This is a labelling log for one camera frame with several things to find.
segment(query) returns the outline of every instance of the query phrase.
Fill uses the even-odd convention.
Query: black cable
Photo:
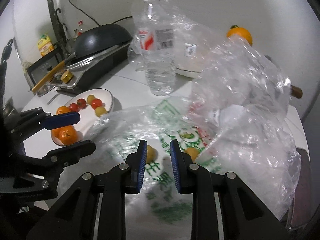
[[[132,16],[128,16],[128,17],[121,18],[120,20],[117,20],[117,21],[115,21],[115,22],[113,22],[113,23],[117,23],[117,22],[120,22],[120,21],[122,21],[122,20],[129,19],[129,18],[132,18]]]
[[[78,9],[79,11],[82,11],[85,15],[87,15],[83,10],[81,10],[80,8],[78,8],[77,6],[75,6],[70,0],[68,0],[69,1],[69,3],[73,6],[73,7],[75,7],[76,9]],[[93,20],[98,26],[101,26],[99,23],[97,23],[97,21],[94,19],[94,18],[92,18],[91,16],[89,16],[89,15],[87,15],[91,20]]]

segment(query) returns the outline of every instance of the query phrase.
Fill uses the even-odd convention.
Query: wooden handle
[[[65,66],[65,60],[62,60],[58,65],[56,65],[52,70],[50,70],[32,89],[33,93],[36,93],[42,86],[47,82],[51,81],[54,74],[62,70]]]
[[[296,86],[291,86],[291,95],[295,98],[302,98],[302,89]]]

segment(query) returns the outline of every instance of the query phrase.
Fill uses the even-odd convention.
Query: cherry tomato
[[[91,107],[93,109],[96,109],[98,106],[102,106],[102,101],[98,98],[95,98],[94,100],[92,100],[91,102]]]
[[[85,99],[80,98],[77,100],[77,105],[80,109],[85,109],[87,107],[87,102],[85,101]]]
[[[96,114],[97,117],[102,116],[103,114],[107,114],[108,111],[103,107],[103,106],[98,106],[94,113]]]
[[[94,95],[88,95],[88,97],[87,97],[87,102],[88,102],[88,104],[91,105],[91,102],[92,102],[92,100],[94,100],[94,99],[95,99],[95,96],[94,96]]]
[[[73,111],[73,112],[79,112],[80,111],[80,108],[78,107],[78,105],[76,103],[70,104],[69,109],[71,111]]]

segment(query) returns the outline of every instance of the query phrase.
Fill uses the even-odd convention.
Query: wok
[[[69,57],[50,70],[32,88],[32,92],[36,93],[47,81],[51,81],[54,75],[62,70],[71,60],[81,60],[114,45],[128,42],[131,39],[131,35],[125,28],[113,23],[102,25],[82,33],[76,39]]]

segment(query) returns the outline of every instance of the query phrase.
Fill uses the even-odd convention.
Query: metal hook
[[[60,22],[60,20],[59,20],[59,17],[58,17],[57,12],[61,13],[61,9],[60,9],[60,8],[57,8],[57,9],[56,9],[57,21],[58,21],[58,24],[61,25],[61,22]]]

